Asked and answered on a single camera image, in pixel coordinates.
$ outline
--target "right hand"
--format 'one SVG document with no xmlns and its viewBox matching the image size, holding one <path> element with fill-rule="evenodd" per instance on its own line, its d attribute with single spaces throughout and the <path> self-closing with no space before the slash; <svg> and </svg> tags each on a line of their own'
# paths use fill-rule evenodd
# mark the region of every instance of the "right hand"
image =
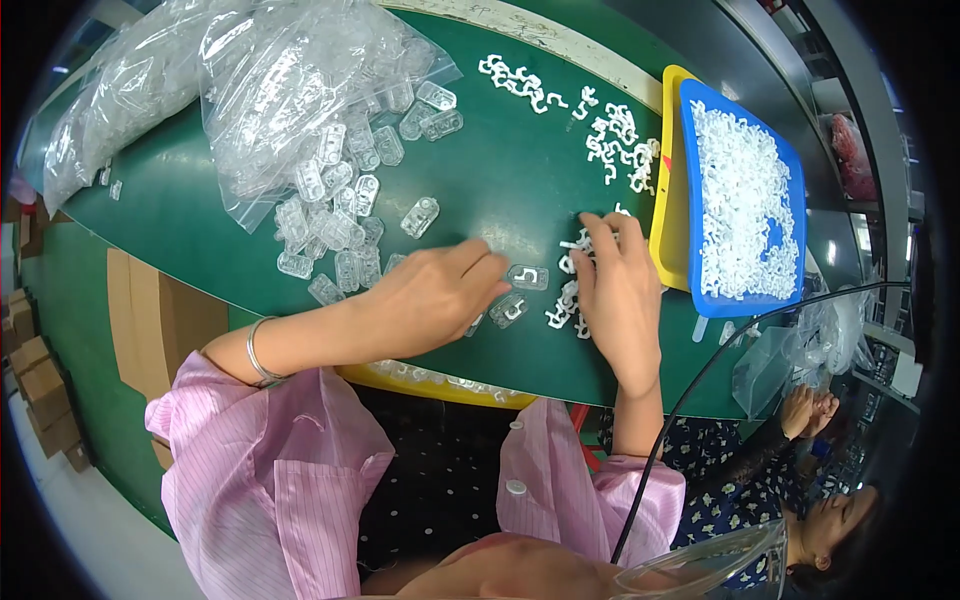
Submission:
<svg viewBox="0 0 960 600">
<path fill-rule="evenodd" d="M 366 362 L 416 356 L 463 337 L 510 291 L 500 279 L 509 265 L 480 239 L 410 254 L 369 292 L 342 302 L 357 308 Z"/>
<path fill-rule="evenodd" d="M 660 277 L 634 217 L 612 212 L 603 219 L 587 212 L 596 267 L 570 251 L 577 268 L 580 311 L 590 337 L 610 363 L 628 397 L 644 396 L 660 377 Z M 613 239 L 619 231 L 620 241 Z"/>
<path fill-rule="evenodd" d="M 805 383 L 794 388 L 786 397 L 780 412 L 780 428 L 787 439 L 796 439 L 810 423 L 813 416 L 813 397 L 813 390 Z"/>
</svg>

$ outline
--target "pile of white clips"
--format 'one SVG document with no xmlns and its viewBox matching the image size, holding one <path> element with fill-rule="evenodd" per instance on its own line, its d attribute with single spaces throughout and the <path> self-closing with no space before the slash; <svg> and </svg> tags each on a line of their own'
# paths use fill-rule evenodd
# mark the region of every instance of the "pile of white clips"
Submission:
<svg viewBox="0 0 960 600">
<path fill-rule="evenodd" d="M 634 169 L 627 175 L 630 180 L 630 189 L 640 193 L 648 190 L 653 196 L 656 191 L 650 186 L 650 170 L 653 159 L 660 156 L 660 143 L 651 137 L 646 143 L 636 144 L 636 125 L 634 116 L 626 105 L 607 103 L 607 119 L 596 117 L 590 128 L 595 134 L 587 136 L 587 160 L 593 162 L 599 158 L 603 163 L 606 174 L 604 184 L 610 185 L 616 179 L 616 162 Z M 607 132 L 616 136 L 616 139 L 607 140 Z"/>
<path fill-rule="evenodd" d="M 530 108 L 536 114 L 543 114 L 549 106 L 556 104 L 560 108 L 570 108 L 564 102 L 564 97 L 556 92 L 544 93 L 542 81 L 533 73 L 527 74 L 527 67 L 521 66 L 511 70 L 498 54 L 488 55 L 477 64 L 477 70 L 484 75 L 490 75 L 494 87 L 503 87 L 515 96 L 530 99 Z M 596 107 L 600 101 L 593 97 L 596 89 L 585 85 L 580 90 L 580 103 L 570 113 L 574 119 L 583 121 L 589 115 L 588 108 Z M 604 166 L 604 185 L 616 179 L 616 162 L 633 169 L 627 175 L 630 188 L 640 193 L 643 190 L 653 196 L 655 188 L 650 186 L 651 163 L 660 156 L 660 143 L 650 138 L 646 143 L 639 143 L 636 135 L 634 116 L 626 105 L 607 103 L 607 118 L 597 117 L 591 128 L 594 134 L 587 136 L 587 160 L 593 162 L 599 158 Z M 607 140 L 607 132 L 616 136 L 616 139 Z"/>
<path fill-rule="evenodd" d="M 702 294 L 743 300 L 767 294 L 786 300 L 797 289 L 800 249 L 793 238 L 787 181 L 777 142 L 759 125 L 692 102 L 703 180 Z M 770 246 L 770 221 L 782 241 Z"/>
<path fill-rule="evenodd" d="M 511 71 L 503 61 L 503 57 L 498 54 L 491 54 L 485 60 L 480 60 L 477 70 L 484 75 L 490 75 L 494 87 L 503 87 L 520 98 L 529 98 L 530 108 L 536 114 L 544 114 L 549 110 L 547 106 L 541 106 L 540 103 L 553 105 L 556 102 L 560 108 L 570 108 L 560 94 L 556 92 L 544 94 L 540 87 L 542 84 L 540 78 L 533 73 L 527 75 L 527 67 L 521 66 L 516 71 Z"/>
<path fill-rule="evenodd" d="M 577 269 L 573 265 L 573 259 L 570 258 L 570 250 L 577 249 L 583 251 L 591 260 L 594 260 L 593 242 L 590 240 L 590 236 L 587 235 L 586 228 L 580 229 L 580 239 L 576 242 L 561 242 L 560 247 L 565 248 L 567 253 L 560 257 L 558 267 L 567 275 L 577 274 Z M 571 279 L 561 288 L 560 297 L 557 298 L 557 302 L 554 304 L 555 311 L 544 311 L 543 315 L 546 316 L 546 324 L 554 329 L 562 329 L 573 315 L 577 315 L 577 323 L 573 325 L 573 328 L 577 330 L 578 338 L 588 340 L 590 339 L 590 330 L 587 327 L 587 322 L 584 321 L 584 314 L 580 312 L 580 303 L 576 301 L 579 293 L 580 285 L 576 279 Z"/>
<path fill-rule="evenodd" d="M 414 367 L 413 365 L 397 362 L 396 360 L 381 360 L 370 363 L 369 366 L 375 372 L 381 375 L 387 375 L 396 381 L 412 381 L 414 383 L 430 381 L 436 385 L 443 385 L 444 382 L 447 382 L 454 388 L 470 390 L 475 394 L 489 394 L 493 396 L 493 399 L 497 402 L 506 402 L 507 396 L 516 396 L 519 394 L 519 392 L 515 392 L 514 390 L 507 390 L 506 388 L 488 383 L 471 381 L 463 377 L 444 375 L 441 372 L 429 371 L 421 367 Z"/>
<path fill-rule="evenodd" d="M 371 216 L 380 191 L 380 180 L 371 171 L 403 160 L 401 138 L 408 143 L 421 137 L 433 142 L 463 127 L 453 92 L 429 81 L 416 94 L 412 87 L 406 92 L 387 96 L 390 112 L 405 113 L 396 129 L 387 125 L 372 131 L 371 120 L 387 114 L 375 97 L 360 110 L 348 112 L 342 123 L 324 125 L 318 152 L 296 165 L 297 193 L 276 205 L 274 238 L 284 244 L 276 259 L 281 273 L 310 279 L 315 261 L 328 250 L 336 252 L 336 282 L 320 274 L 307 286 L 323 306 L 344 300 L 361 287 L 369 289 L 382 277 L 378 245 L 386 227 Z M 439 215 L 435 199 L 420 198 L 400 228 L 420 239 Z M 392 254 L 384 273 L 403 258 Z"/>
</svg>

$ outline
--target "transparent plastic bag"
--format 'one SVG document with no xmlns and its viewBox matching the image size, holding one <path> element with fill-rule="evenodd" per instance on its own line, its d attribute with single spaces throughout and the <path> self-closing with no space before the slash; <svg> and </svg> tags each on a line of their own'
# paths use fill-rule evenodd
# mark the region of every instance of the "transparent plastic bag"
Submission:
<svg viewBox="0 0 960 600">
<path fill-rule="evenodd" d="M 165 0 L 97 51 L 97 67 L 55 128 L 45 157 L 43 198 L 51 214 L 90 185 L 114 154 L 197 98 L 197 51 L 210 19 L 250 4 Z"/>
<path fill-rule="evenodd" d="M 866 315 L 873 314 L 875 301 L 874 293 L 868 291 L 805 306 L 788 352 L 794 366 L 815 369 L 824 365 L 834 375 L 847 372 L 854 361 L 870 368 L 873 360 L 865 349 L 863 325 Z"/>
<path fill-rule="evenodd" d="M 844 191 L 854 200 L 876 201 L 874 172 L 870 169 L 867 147 L 860 129 L 842 114 L 834 114 L 830 145 L 840 158 L 840 178 Z"/>
<path fill-rule="evenodd" d="M 369 0 L 261 0 L 222 13 L 200 63 L 224 209 L 247 232 L 319 156 L 325 127 L 347 124 L 344 148 L 361 160 L 372 148 L 357 147 L 367 137 L 351 136 L 349 114 L 400 110 L 415 86 L 462 77 L 443 49 Z"/>
<path fill-rule="evenodd" d="M 43 157 L 43 203 L 48 214 L 54 214 L 68 198 L 93 182 L 97 170 L 84 168 L 81 160 L 86 111 L 93 89 L 81 91 L 70 108 L 60 117 Z"/>
</svg>

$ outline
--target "floor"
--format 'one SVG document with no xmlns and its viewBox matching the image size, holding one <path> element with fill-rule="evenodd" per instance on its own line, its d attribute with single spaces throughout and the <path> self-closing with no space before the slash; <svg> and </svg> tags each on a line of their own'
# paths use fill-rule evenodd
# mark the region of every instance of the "floor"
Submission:
<svg viewBox="0 0 960 600">
<path fill-rule="evenodd" d="M 44 234 L 43 255 L 21 265 L 21 284 L 37 301 L 40 331 L 69 371 L 97 467 L 146 518 L 173 536 L 160 503 L 163 469 L 143 428 L 146 399 L 120 381 L 107 305 L 104 240 L 74 223 Z M 253 317 L 231 307 L 230 327 Z"/>
</svg>

